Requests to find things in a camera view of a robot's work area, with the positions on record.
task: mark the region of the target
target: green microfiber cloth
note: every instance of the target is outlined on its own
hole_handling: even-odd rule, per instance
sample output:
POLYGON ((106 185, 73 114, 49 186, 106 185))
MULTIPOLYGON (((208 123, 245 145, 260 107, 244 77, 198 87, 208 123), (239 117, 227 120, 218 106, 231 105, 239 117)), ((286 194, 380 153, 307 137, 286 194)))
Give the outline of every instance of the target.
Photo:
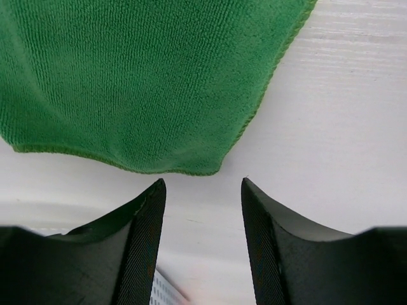
POLYGON ((315 2, 1 0, 1 135, 18 152, 214 174, 315 2))

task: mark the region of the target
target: white surface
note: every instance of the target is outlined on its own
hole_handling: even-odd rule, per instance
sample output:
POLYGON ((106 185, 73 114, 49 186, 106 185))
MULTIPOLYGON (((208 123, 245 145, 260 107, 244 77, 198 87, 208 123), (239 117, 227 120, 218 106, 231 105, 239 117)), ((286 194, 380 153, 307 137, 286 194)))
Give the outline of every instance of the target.
POLYGON ((407 225, 406 118, 407 1, 320 0, 217 175, 137 175, 0 143, 0 222, 66 231, 164 177, 158 265, 195 304, 254 304, 241 179, 342 231, 407 225))

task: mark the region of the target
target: white background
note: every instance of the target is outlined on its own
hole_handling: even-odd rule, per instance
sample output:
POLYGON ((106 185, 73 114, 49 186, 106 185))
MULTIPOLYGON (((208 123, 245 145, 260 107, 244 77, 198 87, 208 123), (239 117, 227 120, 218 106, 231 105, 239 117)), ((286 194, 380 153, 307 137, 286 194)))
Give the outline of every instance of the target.
POLYGON ((158 265, 195 304, 254 304, 241 179, 349 233, 407 225, 406 132, 407 1, 319 0, 218 174, 138 175, 0 142, 0 223, 67 231, 164 177, 158 265))

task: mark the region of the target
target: microfiber towel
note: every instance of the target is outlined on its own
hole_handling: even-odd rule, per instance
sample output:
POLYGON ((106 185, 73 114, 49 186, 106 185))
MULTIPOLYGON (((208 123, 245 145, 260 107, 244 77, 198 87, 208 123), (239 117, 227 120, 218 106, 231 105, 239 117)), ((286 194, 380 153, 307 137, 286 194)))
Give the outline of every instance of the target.
POLYGON ((315 2, 1 0, 1 136, 17 152, 212 175, 315 2))

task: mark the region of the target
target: metal grate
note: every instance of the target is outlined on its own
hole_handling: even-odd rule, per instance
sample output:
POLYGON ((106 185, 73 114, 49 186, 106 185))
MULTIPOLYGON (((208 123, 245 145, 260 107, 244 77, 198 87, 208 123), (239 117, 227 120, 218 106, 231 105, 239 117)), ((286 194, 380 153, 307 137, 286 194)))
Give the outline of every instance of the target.
POLYGON ((156 270, 153 288, 151 289, 150 305, 187 304, 190 304, 190 302, 156 270))

